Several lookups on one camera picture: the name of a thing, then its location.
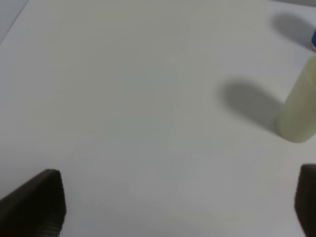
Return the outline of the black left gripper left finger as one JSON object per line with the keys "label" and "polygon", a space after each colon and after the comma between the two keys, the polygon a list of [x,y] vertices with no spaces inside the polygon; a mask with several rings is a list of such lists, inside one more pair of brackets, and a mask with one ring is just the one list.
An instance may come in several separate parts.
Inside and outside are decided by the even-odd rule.
{"label": "black left gripper left finger", "polygon": [[0,200],[0,235],[57,237],[65,216],[61,173],[46,169]]}

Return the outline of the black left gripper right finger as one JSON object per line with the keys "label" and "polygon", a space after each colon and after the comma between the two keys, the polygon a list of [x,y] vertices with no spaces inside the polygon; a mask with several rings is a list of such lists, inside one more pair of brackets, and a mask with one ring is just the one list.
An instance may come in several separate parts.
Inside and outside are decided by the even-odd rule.
{"label": "black left gripper right finger", "polygon": [[297,218],[306,237],[316,236],[316,165],[300,169],[294,203]]}

